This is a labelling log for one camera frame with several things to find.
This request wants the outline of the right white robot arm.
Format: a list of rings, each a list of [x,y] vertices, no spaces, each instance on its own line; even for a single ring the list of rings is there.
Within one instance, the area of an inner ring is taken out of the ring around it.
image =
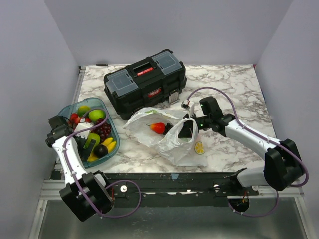
[[[200,130],[212,130],[241,143],[264,160],[263,167],[243,168],[229,177],[229,189],[233,194],[241,195],[252,186],[270,186],[283,191],[304,175],[298,149],[292,140],[281,141],[253,131],[237,121],[235,115],[224,114],[215,97],[201,99],[200,105],[203,116],[197,117],[194,104],[189,100],[182,102],[182,108],[188,110],[185,118],[194,119],[197,126],[184,123],[180,138],[191,137],[193,132]]]

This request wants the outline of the white plastic bag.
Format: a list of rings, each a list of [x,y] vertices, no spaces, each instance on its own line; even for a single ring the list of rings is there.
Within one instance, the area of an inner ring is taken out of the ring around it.
[[[178,138],[183,124],[193,121],[192,138]],[[147,126],[152,123],[170,123],[173,128],[166,134],[156,134]],[[181,110],[142,108],[125,123],[124,129],[140,143],[153,149],[175,166],[205,167],[208,165],[203,142],[194,119],[184,119]]]

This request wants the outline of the green fake pear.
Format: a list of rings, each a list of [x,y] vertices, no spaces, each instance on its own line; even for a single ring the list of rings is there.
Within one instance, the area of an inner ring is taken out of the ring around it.
[[[94,141],[93,148],[95,148],[100,143],[100,136],[95,133],[89,133],[83,148],[87,149],[92,141]]]

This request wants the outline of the yellow green fake apple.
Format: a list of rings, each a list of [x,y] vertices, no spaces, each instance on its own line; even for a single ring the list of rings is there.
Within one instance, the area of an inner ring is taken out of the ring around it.
[[[90,110],[90,107],[87,105],[81,105],[77,109],[77,115],[79,117],[82,117],[84,114],[86,114]]]

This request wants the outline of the fake red grape bunch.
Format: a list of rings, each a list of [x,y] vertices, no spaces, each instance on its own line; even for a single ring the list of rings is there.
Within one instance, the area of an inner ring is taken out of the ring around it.
[[[105,122],[101,126],[93,129],[92,133],[97,134],[100,137],[100,141],[103,142],[111,133],[111,125]]]

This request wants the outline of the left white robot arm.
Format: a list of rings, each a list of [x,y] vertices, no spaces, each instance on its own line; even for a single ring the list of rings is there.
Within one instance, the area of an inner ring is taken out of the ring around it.
[[[85,170],[74,133],[63,116],[54,116],[48,122],[51,132],[45,142],[55,150],[63,168],[65,187],[59,191],[63,202],[82,222],[94,214],[109,212],[113,201],[105,174]]]

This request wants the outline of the red fake peach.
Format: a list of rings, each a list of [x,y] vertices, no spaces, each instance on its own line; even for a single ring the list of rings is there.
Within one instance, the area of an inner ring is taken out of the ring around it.
[[[164,134],[166,130],[166,125],[162,122],[160,123],[152,123],[150,125],[147,124],[147,126],[155,132],[156,134]]]

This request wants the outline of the fake blackberry cluster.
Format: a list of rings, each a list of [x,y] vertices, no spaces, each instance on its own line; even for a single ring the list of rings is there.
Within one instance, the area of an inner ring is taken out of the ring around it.
[[[167,124],[165,125],[164,135],[166,135],[172,128],[173,128],[173,125],[170,124],[170,123],[167,123]]]

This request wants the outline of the dark fake plum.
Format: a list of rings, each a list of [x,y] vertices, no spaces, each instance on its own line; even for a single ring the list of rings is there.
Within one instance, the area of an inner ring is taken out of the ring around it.
[[[106,146],[99,144],[94,148],[93,154],[98,158],[102,158],[108,154],[108,149]]]

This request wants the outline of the black plastic toolbox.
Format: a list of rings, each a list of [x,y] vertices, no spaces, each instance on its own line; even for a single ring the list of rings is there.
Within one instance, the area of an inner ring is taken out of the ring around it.
[[[104,76],[104,91],[123,120],[144,107],[173,104],[186,85],[186,68],[174,53],[163,50]]]

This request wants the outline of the yellow fake banana bunch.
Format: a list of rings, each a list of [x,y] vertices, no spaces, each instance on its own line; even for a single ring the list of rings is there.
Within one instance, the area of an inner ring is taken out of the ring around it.
[[[107,138],[106,140],[104,140],[102,143],[102,145],[106,146],[107,149],[108,149],[108,154],[109,155],[110,153],[112,153],[114,150],[115,150],[115,147],[117,145],[117,142],[114,141],[111,137],[110,138]],[[93,151],[91,152],[87,162],[91,163],[91,162],[95,162],[97,161],[98,159],[101,159],[101,158],[98,158],[96,157],[94,154],[93,154]]]

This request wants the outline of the black metal base rail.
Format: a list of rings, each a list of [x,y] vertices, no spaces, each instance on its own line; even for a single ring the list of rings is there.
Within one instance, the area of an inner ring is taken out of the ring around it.
[[[253,199],[259,192],[236,186],[231,172],[105,173],[116,208],[226,207],[230,199]]]

